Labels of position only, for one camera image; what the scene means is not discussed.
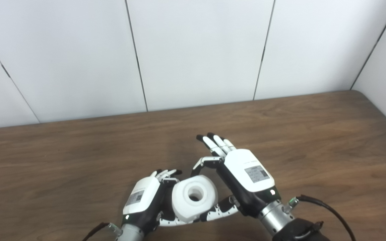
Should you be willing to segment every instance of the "wooden table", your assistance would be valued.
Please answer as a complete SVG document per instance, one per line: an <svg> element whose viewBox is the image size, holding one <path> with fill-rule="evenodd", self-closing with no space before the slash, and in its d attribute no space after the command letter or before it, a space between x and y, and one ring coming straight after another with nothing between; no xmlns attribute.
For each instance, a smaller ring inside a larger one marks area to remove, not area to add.
<svg viewBox="0 0 386 241"><path fill-rule="evenodd" d="M357 240L386 240L386 118L361 93L344 91L0 128L0 240L81 240L101 221L120 224L135 182L157 168L184 170L209 155L196 134L214 132L251 149L283 201L319 198ZM230 194L212 170L203 172ZM332 241L349 240L327 210L300 204L297 217L324 221ZM91 240L113 240L101 231ZM159 228L146 240L270 240L261 223L224 220Z"/></svg>

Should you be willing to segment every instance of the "printed label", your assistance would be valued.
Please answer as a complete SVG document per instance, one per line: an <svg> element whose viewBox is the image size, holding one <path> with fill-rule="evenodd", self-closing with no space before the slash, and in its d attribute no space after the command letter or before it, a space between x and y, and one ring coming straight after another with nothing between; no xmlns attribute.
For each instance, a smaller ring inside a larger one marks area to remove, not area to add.
<svg viewBox="0 0 386 241"><path fill-rule="evenodd" d="M248 176L251 178L251 181L253 181L253 183L270 178L266 171L262 168L262 166L249 167L245 169L245 171L247 172Z"/></svg>
<svg viewBox="0 0 386 241"><path fill-rule="evenodd" d="M134 203L139 203L142 199L142 194L144 194L144 190L131 194L129 196L129 199L127 199L126 206Z"/></svg>

